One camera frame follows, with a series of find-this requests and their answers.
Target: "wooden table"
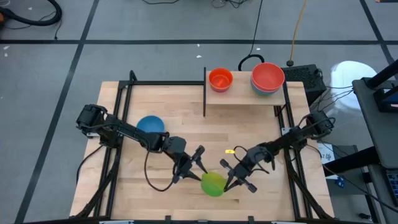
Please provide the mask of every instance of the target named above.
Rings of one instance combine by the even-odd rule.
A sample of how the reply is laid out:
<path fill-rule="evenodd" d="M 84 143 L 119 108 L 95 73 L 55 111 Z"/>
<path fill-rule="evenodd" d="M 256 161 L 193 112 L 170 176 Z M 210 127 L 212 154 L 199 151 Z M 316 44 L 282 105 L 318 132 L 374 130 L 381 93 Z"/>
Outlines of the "wooden table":
<path fill-rule="evenodd" d="M 112 112 L 118 82 L 103 82 L 98 105 Z M 309 113 L 302 83 L 287 83 L 289 96 L 297 124 Z M 279 124 L 269 105 L 207 105 L 203 117 L 202 86 L 133 86 L 128 123 L 136 125 L 146 115 L 160 116 L 171 136 L 187 140 L 185 151 L 193 154 L 199 145 L 206 149 L 203 163 L 207 170 L 227 177 L 227 170 L 220 166 L 226 159 L 232 166 L 236 160 L 225 149 L 240 145 L 246 148 L 280 137 Z M 89 139 L 85 156 L 98 147 L 98 138 Z M 81 169 L 76 187 L 71 215 L 77 214 L 98 188 L 105 150 L 87 160 Z M 271 163 L 262 165 L 270 171 L 267 175 L 255 172 L 249 177 L 257 188 L 252 194 L 246 187 L 236 187 L 221 197 L 213 198 L 203 193 L 200 183 L 184 179 L 166 192 L 157 192 L 144 178 L 146 150 L 139 143 L 124 138 L 118 182 L 114 198 L 112 219 L 164 220 L 171 215 L 173 220 L 294 220 L 287 172 L 283 152 L 277 155 L 276 170 Z M 301 152 L 307 187 L 325 211 L 333 216 L 328 187 L 319 154 L 306 147 Z M 158 188 L 164 188 L 172 177 L 172 161 L 164 154 L 151 154 L 148 160 L 148 176 Z M 192 171 L 201 176 L 202 171 L 193 166 Z M 300 213 L 305 217 L 302 194 L 297 188 Z M 104 214 L 108 193 L 104 194 L 101 214 Z"/>

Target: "wooden shelf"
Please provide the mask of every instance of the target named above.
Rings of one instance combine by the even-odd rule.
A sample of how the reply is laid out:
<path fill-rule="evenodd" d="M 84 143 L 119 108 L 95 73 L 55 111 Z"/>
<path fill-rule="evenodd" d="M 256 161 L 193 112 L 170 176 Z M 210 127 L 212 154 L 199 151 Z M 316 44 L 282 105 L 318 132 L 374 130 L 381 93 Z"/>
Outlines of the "wooden shelf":
<path fill-rule="evenodd" d="M 229 90 L 223 93 L 215 92 L 209 83 L 206 72 L 206 104 L 207 105 L 285 105 L 283 88 L 271 96 L 260 96 L 254 92 L 250 84 L 251 72 L 232 72 L 234 80 Z"/>

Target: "stacked bowls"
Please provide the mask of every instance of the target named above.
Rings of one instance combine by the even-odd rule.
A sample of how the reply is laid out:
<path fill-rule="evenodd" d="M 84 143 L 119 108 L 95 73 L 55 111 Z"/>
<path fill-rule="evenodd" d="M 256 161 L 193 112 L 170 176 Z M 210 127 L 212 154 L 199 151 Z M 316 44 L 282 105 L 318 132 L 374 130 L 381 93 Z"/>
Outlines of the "stacked bowls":
<path fill-rule="evenodd" d="M 285 82 L 285 73 L 273 63 L 261 63 L 254 67 L 250 78 L 252 89 L 261 96 L 275 93 Z"/>

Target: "green bowl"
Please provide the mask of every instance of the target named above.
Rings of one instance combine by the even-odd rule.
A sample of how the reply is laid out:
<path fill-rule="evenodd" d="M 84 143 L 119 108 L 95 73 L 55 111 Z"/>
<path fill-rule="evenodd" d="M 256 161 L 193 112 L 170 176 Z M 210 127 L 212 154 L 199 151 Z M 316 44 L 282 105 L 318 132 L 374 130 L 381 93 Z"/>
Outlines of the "green bowl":
<path fill-rule="evenodd" d="M 209 172 L 201 176 L 201 189 L 212 197 L 219 197 L 224 193 L 226 179 L 217 173 Z"/>

